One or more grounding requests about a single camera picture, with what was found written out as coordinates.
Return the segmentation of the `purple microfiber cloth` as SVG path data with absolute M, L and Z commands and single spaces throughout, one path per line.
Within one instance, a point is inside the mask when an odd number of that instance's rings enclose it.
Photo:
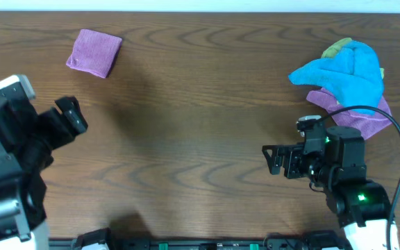
M 114 63 L 122 39 L 114 35 L 81 29 L 66 66 L 106 78 Z

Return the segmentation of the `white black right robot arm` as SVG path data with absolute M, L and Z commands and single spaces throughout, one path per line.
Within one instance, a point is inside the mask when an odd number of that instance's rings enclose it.
M 315 124 L 304 141 L 265 145 L 262 153 L 272 175 L 309 178 L 326 195 L 351 249 L 398 249 L 397 227 L 389 221 L 392 205 L 384 187 L 367 179 L 365 141 L 356 128 Z

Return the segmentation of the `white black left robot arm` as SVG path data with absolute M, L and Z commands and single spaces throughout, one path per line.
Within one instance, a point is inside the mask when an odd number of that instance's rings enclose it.
M 37 113 L 27 97 L 0 94 L 0 249 L 49 249 L 41 173 L 87 129 L 75 97 Z

